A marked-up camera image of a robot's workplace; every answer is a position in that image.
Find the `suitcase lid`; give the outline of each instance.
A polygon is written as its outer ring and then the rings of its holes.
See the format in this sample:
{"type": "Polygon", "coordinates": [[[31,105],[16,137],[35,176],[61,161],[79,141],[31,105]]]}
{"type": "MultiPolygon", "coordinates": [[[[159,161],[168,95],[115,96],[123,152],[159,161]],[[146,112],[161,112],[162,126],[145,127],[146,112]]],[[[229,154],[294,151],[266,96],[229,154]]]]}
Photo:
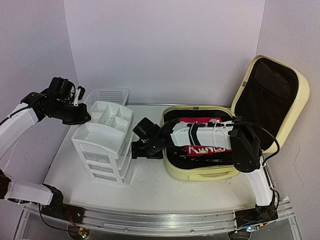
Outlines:
{"type": "MultiPolygon", "coordinates": [[[[269,57],[255,57],[232,102],[231,111],[268,130],[282,146],[309,98],[307,80],[295,69],[269,57]]],[[[254,129],[264,153],[277,150],[261,129],[254,129]]]]}

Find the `open suitcase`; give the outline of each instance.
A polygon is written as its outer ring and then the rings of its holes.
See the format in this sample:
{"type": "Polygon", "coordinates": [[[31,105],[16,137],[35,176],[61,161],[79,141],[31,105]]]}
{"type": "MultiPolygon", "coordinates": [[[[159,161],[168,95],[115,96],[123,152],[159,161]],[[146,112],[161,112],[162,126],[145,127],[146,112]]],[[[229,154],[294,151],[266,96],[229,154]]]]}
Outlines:
{"type": "MultiPolygon", "coordinates": [[[[231,109],[212,105],[185,105],[166,109],[162,122],[176,118],[221,118],[229,121],[243,116],[276,137],[280,146],[286,141],[298,116],[308,101],[309,84],[304,76],[274,59],[255,57],[232,102],[231,109]]],[[[263,153],[274,153],[277,146],[265,132],[254,129],[263,153]]],[[[238,171],[232,165],[231,152],[210,156],[181,157],[179,147],[165,150],[166,168],[175,178],[190,181],[219,180],[233,177],[238,171]]]]}

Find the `yellow suitcase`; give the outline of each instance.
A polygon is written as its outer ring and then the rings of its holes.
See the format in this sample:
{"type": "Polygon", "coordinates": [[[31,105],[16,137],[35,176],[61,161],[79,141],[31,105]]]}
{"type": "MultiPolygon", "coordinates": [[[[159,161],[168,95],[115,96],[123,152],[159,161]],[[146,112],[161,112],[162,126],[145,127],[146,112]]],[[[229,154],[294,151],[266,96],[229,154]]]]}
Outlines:
{"type": "MultiPolygon", "coordinates": [[[[166,109],[162,122],[182,117],[213,117],[229,121],[243,116],[272,133],[280,144],[285,143],[298,116],[308,101],[309,84],[297,70],[269,57],[256,56],[232,102],[231,109],[211,105],[185,105],[166,109]]],[[[274,153],[277,146],[265,132],[254,129],[263,153],[274,153]]],[[[165,150],[166,169],[175,178],[190,181],[220,180],[236,176],[229,155],[214,154],[215,159],[181,157],[174,148],[165,150]]]]}

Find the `wall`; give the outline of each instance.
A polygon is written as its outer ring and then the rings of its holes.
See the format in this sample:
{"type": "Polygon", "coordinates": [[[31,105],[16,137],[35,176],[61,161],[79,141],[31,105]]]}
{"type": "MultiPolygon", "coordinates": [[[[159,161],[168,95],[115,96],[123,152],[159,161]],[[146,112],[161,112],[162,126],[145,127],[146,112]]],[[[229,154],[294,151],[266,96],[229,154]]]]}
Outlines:
{"type": "MultiPolygon", "coordinates": [[[[68,37],[64,1],[0,1],[0,119],[53,77],[78,84],[68,37]]],[[[60,120],[44,119],[28,130],[0,160],[18,180],[42,183],[66,134],[60,120]]],[[[12,239],[22,205],[0,201],[0,234],[12,239]]]]}
{"type": "Polygon", "coordinates": [[[282,196],[288,194],[303,239],[319,239],[320,3],[266,0],[258,54],[302,73],[310,98],[279,156],[270,160],[282,196]]]}
{"type": "Polygon", "coordinates": [[[131,102],[231,105],[256,55],[264,4],[66,0],[79,82],[127,87],[131,102]]]}

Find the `white table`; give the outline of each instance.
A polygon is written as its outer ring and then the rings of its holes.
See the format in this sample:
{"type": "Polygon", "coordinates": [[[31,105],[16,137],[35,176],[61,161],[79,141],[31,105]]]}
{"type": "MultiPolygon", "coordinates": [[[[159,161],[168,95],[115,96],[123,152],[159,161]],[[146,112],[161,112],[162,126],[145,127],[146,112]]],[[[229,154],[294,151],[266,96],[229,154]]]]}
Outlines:
{"type": "MultiPolygon", "coordinates": [[[[168,106],[129,105],[132,128],[144,117],[159,124],[168,106]]],[[[129,186],[92,180],[72,143],[77,126],[66,134],[45,183],[62,191],[64,202],[87,208],[144,213],[192,213],[237,210],[255,206],[251,187],[243,174],[219,181],[182,181],[166,170],[165,160],[134,160],[129,186]]]]}

